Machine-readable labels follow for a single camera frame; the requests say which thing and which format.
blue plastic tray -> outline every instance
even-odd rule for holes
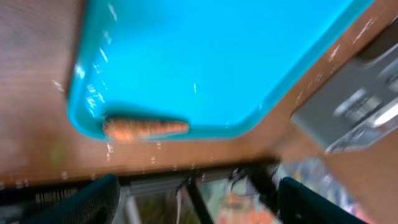
[[[107,115],[191,125],[187,134],[160,138],[235,138],[371,2],[88,1],[69,119],[98,139],[106,139]]]

gray device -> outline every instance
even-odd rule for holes
[[[368,147],[398,127],[398,21],[291,117],[325,152]]]

black bar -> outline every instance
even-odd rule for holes
[[[196,186],[195,179],[190,177],[186,182],[186,186],[200,222],[202,224],[213,224],[213,220],[211,219],[206,205],[201,198],[198,187]]]

wooden table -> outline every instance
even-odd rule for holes
[[[376,0],[261,123],[238,139],[107,146],[78,133],[66,115],[65,90],[83,5],[81,0],[0,2],[0,186],[98,178],[110,172],[144,174],[271,155],[284,161],[320,155],[318,146],[289,121],[290,115],[398,15],[398,1]],[[379,223],[396,220],[396,138],[397,131],[368,150],[323,157]]]

